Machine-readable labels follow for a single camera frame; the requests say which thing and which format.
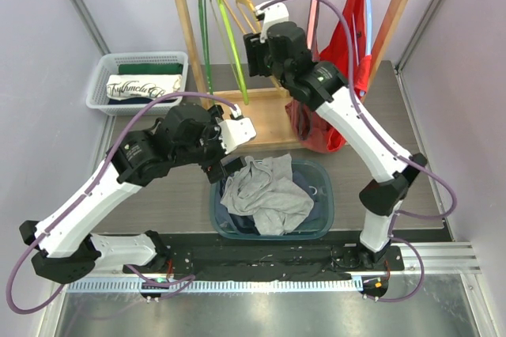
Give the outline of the grey tank top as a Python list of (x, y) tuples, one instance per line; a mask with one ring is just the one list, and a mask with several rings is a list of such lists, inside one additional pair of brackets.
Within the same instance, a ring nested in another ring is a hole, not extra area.
[(264, 236), (293, 232), (310, 214), (314, 201), (293, 182), (292, 157), (245, 157), (246, 166), (225, 183), (221, 205), (236, 216), (251, 216)]

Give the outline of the yellow hanger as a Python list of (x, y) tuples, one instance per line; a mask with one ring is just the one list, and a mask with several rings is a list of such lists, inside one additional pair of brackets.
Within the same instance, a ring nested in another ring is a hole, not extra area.
[(257, 33), (261, 31), (261, 25), (255, 16), (255, 6), (251, 0), (234, 0), (235, 5), (242, 18), (246, 22), (247, 28), (243, 26), (239, 18), (236, 16), (232, 7), (224, 0), (225, 7), (229, 11), (232, 19), (236, 23), (243, 35), (248, 33)]

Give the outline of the navy blue tank top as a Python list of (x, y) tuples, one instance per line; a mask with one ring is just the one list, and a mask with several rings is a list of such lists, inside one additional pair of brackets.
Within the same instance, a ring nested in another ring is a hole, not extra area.
[(261, 236), (281, 236), (293, 232), (313, 207), (314, 200), (289, 174), (250, 167), (227, 179), (214, 214), (219, 225), (233, 225), (239, 233), (255, 228)]

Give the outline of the lime green hanger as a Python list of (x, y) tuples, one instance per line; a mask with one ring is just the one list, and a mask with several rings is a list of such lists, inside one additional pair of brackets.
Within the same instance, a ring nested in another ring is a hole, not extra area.
[(242, 95), (242, 99), (246, 105), (249, 105), (249, 96), (247, 93), (247, 85), (244, 78), (244, 73), (241, 66), (239, 53), (237, 51), (236, 40), (233, 35), (232, 26), (228, 18), (227, 10), (225, 8), (224, 0), (215, 0), (218, 5), (218, 9), (221, 14), (222, 24), (225, 28), (225, 36), (222, 38), (224, 41), (225, 50), (228, 56), (229, 63), (232, 68), (232, 72), (236, 79), (236, 84)]

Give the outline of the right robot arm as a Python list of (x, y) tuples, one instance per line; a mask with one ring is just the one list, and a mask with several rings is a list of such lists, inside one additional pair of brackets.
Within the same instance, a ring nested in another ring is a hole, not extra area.
[(305, 39), (304, 30), (292, 21), (244, 35), (249, 74), (276, 77), (294, 100), (342, 135), (368, 167), (372, 180), (359, 194), (366, 215), (357, 260), (373, 270), (386, 259), (393, 214), (427, 160), (398, 147), (375, 120), (365, 122), (368, 111), (353, 87), (333, 63), (313, 61)]

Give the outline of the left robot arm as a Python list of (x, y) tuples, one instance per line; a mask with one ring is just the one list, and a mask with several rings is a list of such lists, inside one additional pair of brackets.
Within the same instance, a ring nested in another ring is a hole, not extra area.
[(244, 159), (224, 158), (256, 136), (252, 121), (233, 112), (223, 117), (219, 105), (177, 105), (145, 130), (129, 131), (109, 150), (92, 177), (46, 219), (26, 221), (20, 233), (36, 244), (31, 262), (42, 278), (75, 282), (94, 271), (132, 265), (142, 272), (164, 271), (171, 252), (152, 230), (133, 236), (105, 236), (93, 229), (119, 204), (169, 171), (198, 165), (212, 184), (241, 170)]

